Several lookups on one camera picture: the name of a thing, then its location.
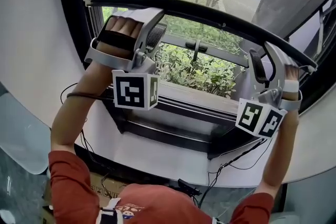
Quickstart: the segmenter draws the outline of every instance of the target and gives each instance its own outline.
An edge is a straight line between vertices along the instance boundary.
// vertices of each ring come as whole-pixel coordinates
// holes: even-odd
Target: marker cube
[[[158,104],[160,77],[153,74],[113,70],[114,105],[117,108],[149,110]]]
[[[269,104],[240,98],[236,127],[256,137],[270,139],[286,113],[286,110],[279,110]]]

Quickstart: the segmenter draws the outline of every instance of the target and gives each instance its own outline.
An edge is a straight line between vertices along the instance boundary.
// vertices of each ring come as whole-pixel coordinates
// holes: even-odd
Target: cardboard box
[[[90,173],[90,180],[91,180],[91,189],[98,195],[99,197],[99,205],[101,207],[106,206],[110,198],[107,193],[105,193],[103,186],[101,185],[101,175],[95,174],[95,173]],[[104,185],[106,189],[109,191],[111,194],[112,198],[117,198],[119,193],[124,189],[127,184],[124,182],[120,182],[117,180],[113,180],[110,178],[106,178],[104,181]],[[44,201],[45,205],[49,206],[51,205],[51,187],[50,187],[50,181],[48,180],[44,192]]]
[[[43,206],[42,207],[41,223],[42,224],[55,224],[55,219],[54,219],[53,213],[48,208],[48,206]]]
[[[110,201],[109,195],[104,191],[103,186],[101,185],[101,175],[90,173],[91,180],[91,189],[98,195],[99,197],[99,205],[101,207],[107,206]],[[120,182],[117,180],[113,180],[110,178],[106,178],[104,181],[104,185],[112,198],[117,198],[119,193],[124,189],[127,184],[124,182]]]

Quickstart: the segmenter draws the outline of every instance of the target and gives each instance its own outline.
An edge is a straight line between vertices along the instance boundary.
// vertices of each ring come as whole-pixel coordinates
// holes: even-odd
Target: person
[[[141,24],[112,17],[106,29],[137,38]],[[129,51],[102,42],[97,49],[122,58],[132,57]],[[287,66],[286,79],[297,80],[298,69]],[[100,95],[111,83],[111,68],[92,62],[74,92]],[[283,98],[297,100],[298,93],[283,93]],[[74,150],[93,102],[85,97],[67,98],[51,128],[49,169],[56,223],[100,223],[101,208],[98,196],[90,188],[89,170]],[[268,223],[274,198],[290,163],[298,123],[298,111],[286,114],[259,186],[237,206],[230,223]],[[165,186],[131,184],[119,198],[116,212],[123,214],[124,223],[213,223],[189,196]]]

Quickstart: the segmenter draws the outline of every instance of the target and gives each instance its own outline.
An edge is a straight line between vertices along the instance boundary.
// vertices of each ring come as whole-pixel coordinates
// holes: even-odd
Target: velcro strap
[[[97,40],[120,49],[133,51],[137,39],[119,32],[103,30]]]
[[[290,100],[281,99],[279,108],[284,109],[286,111],[297,110],[301,106],[301,101],[302,101],[302,93],[301,91],[299,91],[299,100],[290,101]]]
[[[284,92],[298,92],[299,82],[297,80],[285,79],[283,90]]]

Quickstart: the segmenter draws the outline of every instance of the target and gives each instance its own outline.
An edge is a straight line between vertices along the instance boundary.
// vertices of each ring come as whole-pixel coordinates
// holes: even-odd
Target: black mesh pad
[[[166,27],[156,25],[153,29],[149,32],[146,40],[146,49],[148,52],[151,52],[156,45],[158,44],[159,40],[162,38]]]
[[[137,39],[119,32],[102,30],[97,40],[121,49],[133,51]]]
[[[261,61],[259,53],[257,53],[255,50],[251,49],[250,50],[250,56],[251,56],[251,60],[252,60],[252,63],[253,63],[253,69],[254,69],[254,73],[255,73],[255,76],[256,76],[256,80],[259,83],[267,82],[268,80],[266,78],[264,66],[263,66],[263,63]]]

